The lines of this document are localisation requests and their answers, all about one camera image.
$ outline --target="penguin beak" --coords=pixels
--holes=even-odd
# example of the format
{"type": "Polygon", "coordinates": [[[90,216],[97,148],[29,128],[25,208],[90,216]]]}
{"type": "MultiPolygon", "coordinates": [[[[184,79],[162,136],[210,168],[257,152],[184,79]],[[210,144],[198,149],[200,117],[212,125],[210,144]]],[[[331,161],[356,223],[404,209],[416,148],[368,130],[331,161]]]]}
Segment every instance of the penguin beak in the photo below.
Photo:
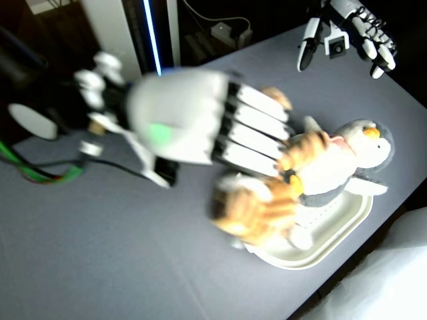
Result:
{"type": "Polygon", "coordinates": [[[366,128],[365,130],[363,130],[363,134],[365,134],[372,140],[377,140],[380,138],[380,131],[377,128],[366,128]]]}

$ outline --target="gray table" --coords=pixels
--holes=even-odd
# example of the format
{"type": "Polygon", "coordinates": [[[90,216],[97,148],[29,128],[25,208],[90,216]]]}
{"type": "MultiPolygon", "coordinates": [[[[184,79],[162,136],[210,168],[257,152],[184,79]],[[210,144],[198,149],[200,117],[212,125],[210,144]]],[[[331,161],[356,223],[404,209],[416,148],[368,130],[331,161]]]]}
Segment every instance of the gray table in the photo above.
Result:
{"type": "MultiPolygon", "coordinates": [[[[0,165],[0,319],[285,319],[427,176],[427,111],[387,76],[369,78],[356,52],[330,61],[321,52],[296,71],[297,28],[208,65],[235,70],[251,85],[276,85],[300,112],[329,130],[368,117],[396,140],[378,175],[390,186],[363,224],[319,265],[276,269],[228,245],[207,218],[219,165],[183,166],[163,190],[100,165],[74,183],[32,185],[0,165]]],[[[20,150],[35,161],[74,155],[79,136],[20,150]]],[[[105,157],[137,168],[119,137],[105,157]]]]}

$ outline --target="green light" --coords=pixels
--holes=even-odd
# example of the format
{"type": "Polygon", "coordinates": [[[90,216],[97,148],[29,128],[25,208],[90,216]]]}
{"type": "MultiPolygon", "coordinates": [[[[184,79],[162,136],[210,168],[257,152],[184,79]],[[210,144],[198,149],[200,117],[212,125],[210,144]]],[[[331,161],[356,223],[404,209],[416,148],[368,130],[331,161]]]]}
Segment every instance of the green light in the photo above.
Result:
{"type": "Polygon", "coordinates": [[[153,141],[158,144],[168,143],[171,139],[171,128],[167,125],[155,123],[150,126],[149,132],[153,141]]]}

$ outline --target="stuffed animal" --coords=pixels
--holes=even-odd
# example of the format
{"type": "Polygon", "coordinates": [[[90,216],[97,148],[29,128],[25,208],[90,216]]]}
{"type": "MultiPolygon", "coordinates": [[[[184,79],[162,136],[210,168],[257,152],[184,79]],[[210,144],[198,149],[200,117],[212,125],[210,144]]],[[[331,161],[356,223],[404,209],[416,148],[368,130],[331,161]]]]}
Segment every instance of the stuffed animal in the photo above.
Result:
{"type": "Polygon", "coordinates": [[[387,191],[368,177],[393,156],[393,138],[385,126],[356,120],[329,136],[306,117],[304,128],[303,135],[284,141],[288,148],[277,163],[279,177],[240,173],[219,180],[213,222],[220,229],[257,246],[280,234],[307,249],[310,240],[302,239],[295,228],[298,206],[323,206],[344,189],[361,195],[387,191]]]}

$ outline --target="penguin's white belly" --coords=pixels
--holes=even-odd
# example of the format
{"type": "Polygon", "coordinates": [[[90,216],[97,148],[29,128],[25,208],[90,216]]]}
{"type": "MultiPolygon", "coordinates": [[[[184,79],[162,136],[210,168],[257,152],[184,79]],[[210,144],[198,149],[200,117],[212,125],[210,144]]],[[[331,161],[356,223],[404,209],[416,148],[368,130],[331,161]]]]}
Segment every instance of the penguin's white belly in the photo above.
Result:
{"type": "Polygon", "coordinates": [[[356,172],[356,157],[336,143],[309,165],[297,172],[306,195],[318,195],[338,188],[356,172]]]}

